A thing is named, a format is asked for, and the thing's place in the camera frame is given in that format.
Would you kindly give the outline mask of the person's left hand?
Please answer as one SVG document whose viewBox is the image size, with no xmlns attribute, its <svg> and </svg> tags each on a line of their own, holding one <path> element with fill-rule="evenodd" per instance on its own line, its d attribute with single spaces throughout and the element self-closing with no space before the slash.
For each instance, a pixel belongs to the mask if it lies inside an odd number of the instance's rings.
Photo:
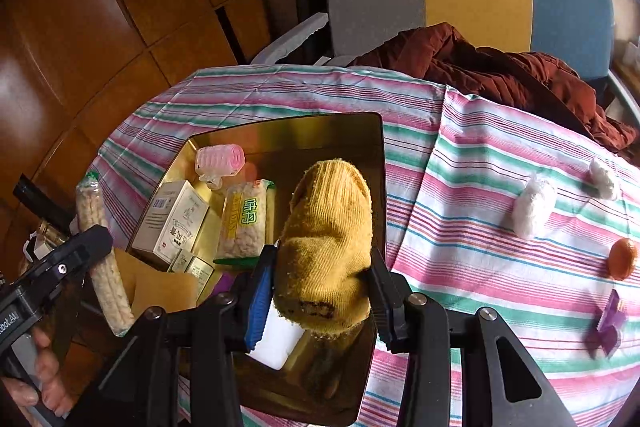
<svg viewBox="0 0 640 427">
<path fill-rule="evenodd" d="M 35 375 L 40 391 L 14 378 L 2 377 L 1 381 L 18 406 L 29 425 L 41 427 L 40 421 L 29 412 L 38 402 L 45 405 L 56 417 L 65 417 L 74 406 L 60 375 L 60 363 L 51 349 L 51 339 L 37 326 L 32 328 L 32 340 L 37 347 Z"/>
</svg>

